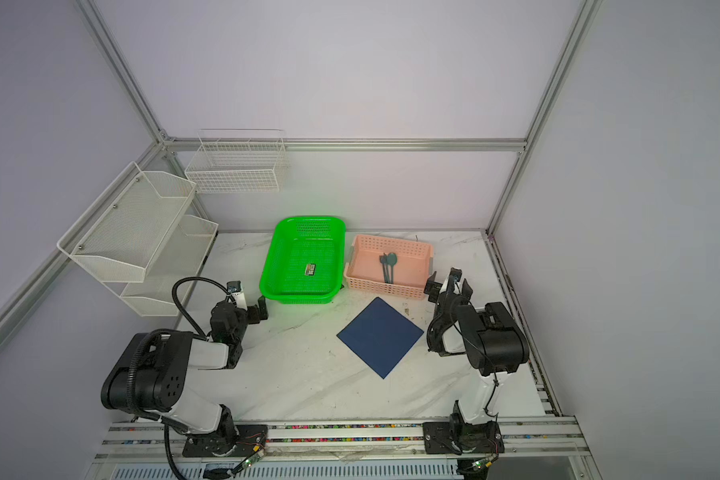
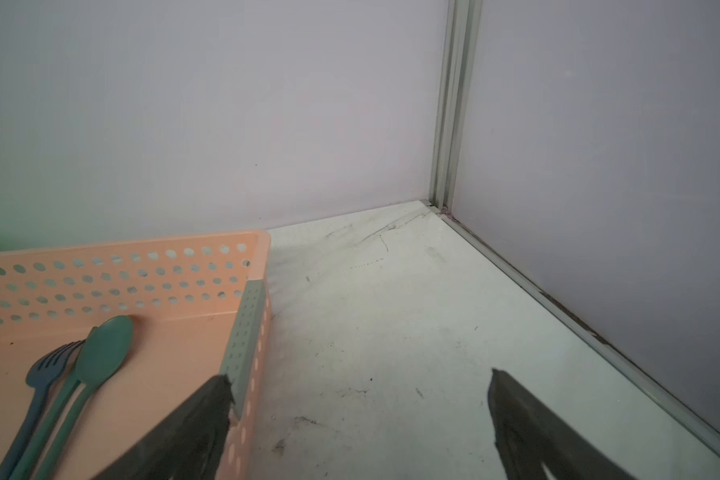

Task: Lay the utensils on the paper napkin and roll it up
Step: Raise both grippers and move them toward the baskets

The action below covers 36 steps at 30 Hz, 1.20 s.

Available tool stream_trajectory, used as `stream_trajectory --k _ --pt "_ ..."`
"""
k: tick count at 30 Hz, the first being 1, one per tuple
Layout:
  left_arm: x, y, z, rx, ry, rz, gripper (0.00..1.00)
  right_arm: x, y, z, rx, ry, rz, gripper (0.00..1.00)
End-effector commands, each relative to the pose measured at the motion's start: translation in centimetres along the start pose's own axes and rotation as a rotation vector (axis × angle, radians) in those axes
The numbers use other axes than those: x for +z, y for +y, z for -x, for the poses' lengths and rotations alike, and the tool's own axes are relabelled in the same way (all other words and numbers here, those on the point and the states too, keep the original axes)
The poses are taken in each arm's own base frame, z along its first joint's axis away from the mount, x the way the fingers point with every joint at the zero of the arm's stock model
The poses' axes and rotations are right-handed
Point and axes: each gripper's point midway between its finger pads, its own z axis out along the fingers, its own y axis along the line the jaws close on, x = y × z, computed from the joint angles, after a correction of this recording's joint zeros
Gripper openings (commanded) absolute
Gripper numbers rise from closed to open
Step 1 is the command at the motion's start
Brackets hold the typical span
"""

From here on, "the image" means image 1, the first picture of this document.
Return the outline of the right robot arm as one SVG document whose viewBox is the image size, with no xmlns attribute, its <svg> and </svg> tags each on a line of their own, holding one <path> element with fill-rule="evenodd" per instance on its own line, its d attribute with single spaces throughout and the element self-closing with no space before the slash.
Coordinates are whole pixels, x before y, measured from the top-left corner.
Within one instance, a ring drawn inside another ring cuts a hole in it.
<svg viewBox="0 0 720 480">
<path fill-rule="evenodd" d="M 476 381 L 454 401 L 448 421 L 425 425 L 425 448 L 456 455 L 502 453 L 499 397 L 509 377 L 529 361 L 527 337 L 503 303 L 475 307 L 473 289 L 459 269 L 451 269 L 443 283 L 431 274 L 423 293 L 435 305 L 426 329 L 428 350 L 441 357 L 464 355 L 476 373 Z"/>
</svg>

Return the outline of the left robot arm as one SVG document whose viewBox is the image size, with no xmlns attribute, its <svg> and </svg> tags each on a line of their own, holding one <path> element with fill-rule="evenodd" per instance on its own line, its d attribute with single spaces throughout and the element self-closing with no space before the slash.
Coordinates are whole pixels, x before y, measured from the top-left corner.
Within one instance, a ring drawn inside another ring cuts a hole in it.
<svg viewBox="0 0 720 480">
<path fill-rule="evenodd" d="M 195 443 L 206 441 L 217 455 L 233 450 L 241 434 L 230 409 L 188 387 L 187 375 L 235 368 L 247 327 L 267 318 L 263 296 L 247 309 L 232 296 L 212 309 L 209 340 L 171 329 L 134 335 L 104 381 L 102 405 L 159 421 Z"/>
</svg>

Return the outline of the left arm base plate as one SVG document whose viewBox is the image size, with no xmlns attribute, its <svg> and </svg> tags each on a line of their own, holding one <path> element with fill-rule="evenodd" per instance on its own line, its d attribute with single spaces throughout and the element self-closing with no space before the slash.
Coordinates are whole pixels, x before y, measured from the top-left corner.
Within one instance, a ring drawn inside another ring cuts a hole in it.
<svg viewBox="0 0 720 480">
<path fill-rule="evenodd" d="M 244 458 L 262 450 L 268 437 L 265 424 L 237 425 L 237 434 L 227 438 L 219 432 L 189 435 L 184 445 L 184 458 Z"/>
</svg>

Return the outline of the green plastic basket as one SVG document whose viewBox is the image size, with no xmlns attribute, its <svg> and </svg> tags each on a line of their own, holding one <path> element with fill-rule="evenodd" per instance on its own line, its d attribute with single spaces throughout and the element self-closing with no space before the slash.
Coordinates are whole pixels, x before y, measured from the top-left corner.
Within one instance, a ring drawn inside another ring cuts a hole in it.
<svg viewBox="0 0 720 480">
<path fill-rule="evenodd" d="M 261 274 L 261 294 L 282 304 L 327 304 L 342 288 L 346 225 L 331 216 L 298 216 L 274 229 Z M 306 276 L 308 264 L 316 265 Z"/>
</svg>

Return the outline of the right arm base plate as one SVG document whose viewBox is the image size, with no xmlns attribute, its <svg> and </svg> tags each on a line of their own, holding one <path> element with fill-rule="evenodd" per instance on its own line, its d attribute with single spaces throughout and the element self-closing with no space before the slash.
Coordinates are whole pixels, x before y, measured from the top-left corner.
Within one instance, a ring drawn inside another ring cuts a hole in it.
<svg viewBox="0 0 720 480">
<path fill-rule="evenodd" d="M 505 445 L 499 424 L 423 424 L 424 448 L 427 454 L 503 454 Z"/>
</svg>

